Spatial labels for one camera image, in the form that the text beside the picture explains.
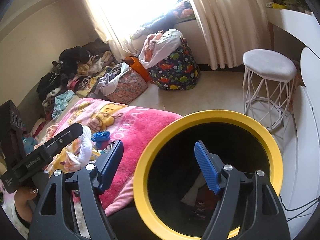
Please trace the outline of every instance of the white metal frame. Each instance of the white metal frame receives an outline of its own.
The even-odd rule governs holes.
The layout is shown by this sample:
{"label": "white metal frame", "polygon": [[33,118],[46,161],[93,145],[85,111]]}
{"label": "white metal frame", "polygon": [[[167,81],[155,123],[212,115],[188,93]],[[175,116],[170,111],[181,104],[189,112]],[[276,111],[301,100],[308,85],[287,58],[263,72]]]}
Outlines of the white metal frame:
{"label": "white metal frame", "polygon": [[[270,126],[266,127],[269,131],[273,131],[276,129],[279,125],[281,125],[282,120],[284,116],[286,115],[288,111],[288,107],[291,101],[292,97],[292,91],[293,91],[293,80],[289,82],[283,82],[283,81],[277,81],[279,84],[275,88],[275,90],[272,92],[272,94],[269,93],[269,88],[268,88],[268,83],[267,80],[268,78],[261,77],[262,80],[260,84],[257,86],[255,89],[253,82],[252,82],[252,76],[253,76],[253,71],[248,69],[247,67],[244,70],[244,80],[243,80],[243,85],[242,85],[242,94],[243,94],[243,99],[244,99],[244,114],[248,113],[249,108],[252,109],[252,103],[254,101],[264,101],[268,102],[268,112],[260,119],[257,120],[258,122],[261,122],[263,119],[265,119],[268,115],[270,117]],[[244,94],[244,89],[246,87],[246,82],[248,81],[248,87],[247,87],[247,92],[246,95]],[[266,92],[267,92],[267,97],[260,97],[258,96],[263,84],[265,84],[266,87]],[[286,98],[283,102],[281,102],[281,94],[284,92],[284,89],[286,90]],[[279,95],[276,98],[276,101],[272,101],[271,98],[275,93],[279,91]],[[271,111],[276,108],[278,113],[279,113],[279,118],[275,121],[272,122],[272,115]]]}

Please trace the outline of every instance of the white curtain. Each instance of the white curtain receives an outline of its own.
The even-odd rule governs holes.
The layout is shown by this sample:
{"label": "white curtain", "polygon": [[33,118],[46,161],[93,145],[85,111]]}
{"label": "white curtain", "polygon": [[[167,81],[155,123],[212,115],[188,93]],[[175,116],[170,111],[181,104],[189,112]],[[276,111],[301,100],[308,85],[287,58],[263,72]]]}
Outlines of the white curtain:
{"label": "white curtain", "polygon": [[118,62],[127,56],[137,56],[137,51],[129,38],[129,31],[123,26],[121,17],[125,12],[115,11],[114,4],[118,0],[82,0],[87,8],[91,22],[104,42],[109,42],[110,48]]}
{"label": "white curtain", "polygon": [[251,49],[269,49],[270,34],[263,0],[192,0],[204,34],[212,69],[234,67]]}

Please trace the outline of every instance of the pink blanket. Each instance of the pink blanket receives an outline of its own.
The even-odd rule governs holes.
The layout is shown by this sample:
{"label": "pink blanket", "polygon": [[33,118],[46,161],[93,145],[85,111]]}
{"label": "pink blanket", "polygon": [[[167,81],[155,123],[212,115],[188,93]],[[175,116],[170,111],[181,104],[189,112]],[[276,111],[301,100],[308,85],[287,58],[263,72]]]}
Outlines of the pink blanket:
{"label": "pink blanket", "polygon": [[133,172],[147,144],[164,127],[180,117],[171,112],[83,98],[60,123],[48,129],[48,134],[41,143],[74,122],[88,126],[92,133],[108,130],[111,140],[123,142],[124,155],[111,187],[100,196],[105,213],[109,216],[133,199]]}

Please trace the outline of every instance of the white desk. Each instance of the white desk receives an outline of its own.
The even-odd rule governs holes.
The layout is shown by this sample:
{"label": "white desk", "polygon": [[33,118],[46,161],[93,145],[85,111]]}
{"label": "white desk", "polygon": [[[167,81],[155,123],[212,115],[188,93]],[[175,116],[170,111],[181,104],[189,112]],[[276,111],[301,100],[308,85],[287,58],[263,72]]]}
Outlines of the white desk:
{"label": "white desk", "polygon": [[286,9],[267,8],[268,21],[302,41],[320,57],[320,25],[316,17]]}

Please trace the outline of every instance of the metal screw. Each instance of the metal screw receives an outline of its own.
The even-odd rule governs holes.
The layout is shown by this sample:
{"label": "metal screw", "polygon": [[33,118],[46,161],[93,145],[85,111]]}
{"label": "metal screw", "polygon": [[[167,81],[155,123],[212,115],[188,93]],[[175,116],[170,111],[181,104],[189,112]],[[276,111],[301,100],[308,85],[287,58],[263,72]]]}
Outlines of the metal screw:
{"label": "metal screw", "polygon": [[263,172],[263,171],[258,170],[258,171],[257,171],[257,175],[258,175],[258,176],[260,176],[260,177],[263,177],[263,176],[264,176],[264,172]]}
{"label": "metal screw", "polygon": [[223,168],[224,168],[226,171],[231,171],[231,170],[233,169],[233,167],[232,167],[230,164],[224,165]]}
{"label": "metal screw", "polygon": [[39,192],[39,190],[36,187],[32,187],[30,190],[31,194],[37,194]]}
{"label": "metal screw", "polygon": [[55,170],[55,171],[53,172],[54,176],[59,176],[61,173],[62,173],[61,170]]}
{"label": "metal screw", "polygon": [[94,164],[89,163],[85,168],[86,168],[88,171],[91,171],[91,170],[93,170],[93,169],[94,169],[94,167],[95,167],[95,165],[94,165]]}

